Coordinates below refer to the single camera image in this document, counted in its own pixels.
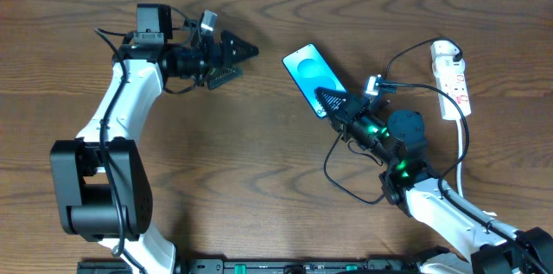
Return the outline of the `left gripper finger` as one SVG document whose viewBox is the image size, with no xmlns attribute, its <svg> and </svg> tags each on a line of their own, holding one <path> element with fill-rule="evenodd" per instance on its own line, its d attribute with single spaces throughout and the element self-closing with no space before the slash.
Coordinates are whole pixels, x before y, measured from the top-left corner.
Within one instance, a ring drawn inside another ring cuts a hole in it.
<svg viewBox="0 0 553 274">
<path fill-rule="evenodd" d="M 233 67 L 242 61 L 259 55 L 258 47 L 240 39 L 227 30 L 220 33 L 220 40 L 223 67 Z"/>
<path fill-rule="evenodd" d="M 242 75 L 241 67 L 215 68 L 207 75 L 207 88 L 214 90 Z"/>
</svg>

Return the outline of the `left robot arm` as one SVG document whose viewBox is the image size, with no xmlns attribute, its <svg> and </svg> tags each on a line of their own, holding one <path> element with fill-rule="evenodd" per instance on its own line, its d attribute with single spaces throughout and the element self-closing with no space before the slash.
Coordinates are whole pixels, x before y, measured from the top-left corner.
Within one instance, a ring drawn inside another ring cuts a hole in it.
<svg viewBox="0 0 553 274">
<path fill-rule="evenodd" d="M 176 245 L 152 223 L 153 194 L 137 148 L 168 79 L 215 89 L 239 77 L 241 63 L 259 53 L 235 34 L 217 31 L 212 11 L 185 18 L 188 38 L 176 43 L 174 13 L 167 4 L 138 4 L 136 28 L 112 48 L 111 83 L 98 109 L 74 139 L 57 141 L 50 151 L 62 229 L 110 249 L 124 273 L 187 269 Z"/>
</svg>

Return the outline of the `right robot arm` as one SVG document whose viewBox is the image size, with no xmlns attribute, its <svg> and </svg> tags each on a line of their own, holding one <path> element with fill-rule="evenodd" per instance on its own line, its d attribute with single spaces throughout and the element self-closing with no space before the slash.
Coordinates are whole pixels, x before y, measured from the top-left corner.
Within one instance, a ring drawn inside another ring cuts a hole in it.
<svg viewBox="0 0 553 274">
<path fill-rule="evenodd" d="M 328 88 L 315 96 L 343 141 L 353 140 L 386 169 L 380 174 L 384 198 L 407 216 L 440 234 L 453 252 L 435 249 L 403 267 L 404 273 L 550 273 L 552 238 L 539 227 L 521 231 L 470 203 L 433 169 L 420 113 L 393 112 L 378 118 L 382 96 L 399 85 L 385 83 L 365 96 Z"/>
</svg>

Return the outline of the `Samsung Galaxy smartphone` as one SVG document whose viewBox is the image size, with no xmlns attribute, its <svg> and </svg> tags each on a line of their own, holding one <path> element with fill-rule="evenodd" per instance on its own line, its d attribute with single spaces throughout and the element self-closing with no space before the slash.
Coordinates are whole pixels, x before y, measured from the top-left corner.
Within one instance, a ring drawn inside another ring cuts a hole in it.
<svg viewBox="0 0 553 274">
<path fill-rule="evenodd" d="M 309 43 L 283 57 L 282 63 L 317 118 L 325 118 L 327 114 L 316 98 L 316 88 L 323 87 L 335 91 L 346 91 L 346 88 L 341 84 L 313 43 Z"/>
</svg>

